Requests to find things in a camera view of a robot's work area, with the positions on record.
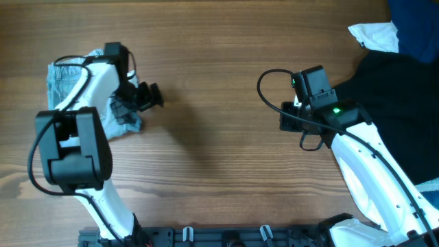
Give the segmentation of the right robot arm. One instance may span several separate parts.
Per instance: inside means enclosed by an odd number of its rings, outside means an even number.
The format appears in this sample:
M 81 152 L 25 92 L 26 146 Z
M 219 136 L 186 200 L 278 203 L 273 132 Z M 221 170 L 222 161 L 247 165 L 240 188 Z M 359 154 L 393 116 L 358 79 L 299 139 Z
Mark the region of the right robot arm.
M 351 196 L 372 224 L 337 215 L 319 225 L 323 246 L 437 246 L 438 210 L 394 160 L 365 109 L 352 101 L 313 109 L 283 102 L 281 130 L 318 135 Z

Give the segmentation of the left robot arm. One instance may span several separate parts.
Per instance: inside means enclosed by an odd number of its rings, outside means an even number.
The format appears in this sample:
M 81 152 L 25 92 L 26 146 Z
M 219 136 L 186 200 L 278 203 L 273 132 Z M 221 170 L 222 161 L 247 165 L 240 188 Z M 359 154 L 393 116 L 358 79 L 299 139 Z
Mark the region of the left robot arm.
M 137 111 L 162 106 L 163 98 L 156 84 L 130 83 L 125 55 L 87 56 L 77 67 L 81 77 L 66 99 L 37 114 L 32 148 L 40 151 L 47 182 L 61 189 L 52 195 L 77 198 L 105 245 L 151 246 L 110 179 L 112 154 L 99 112 L 112 95 Z

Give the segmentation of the light blue denim shorts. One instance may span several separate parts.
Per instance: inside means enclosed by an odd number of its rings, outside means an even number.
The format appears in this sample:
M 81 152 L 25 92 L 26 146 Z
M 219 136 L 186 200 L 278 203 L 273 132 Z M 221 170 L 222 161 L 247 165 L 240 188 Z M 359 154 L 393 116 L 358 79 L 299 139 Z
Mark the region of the light blue denim shorts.
M 105 57 L 103 49 L 95 49 L 86 56 L 59 59 L 48 65 L 48 109 L 65 108 L 89 78 L 91 81 L 70 109 L 95 107 L 107 139 L 139 132 L 142 119 L 135 110 L 125 107 L 116 96 L 117 90 L 125 86 L 136 88 L 137 79 L 126 80 L 127 76 L 128 73 L 119 75 L 117 66 Z

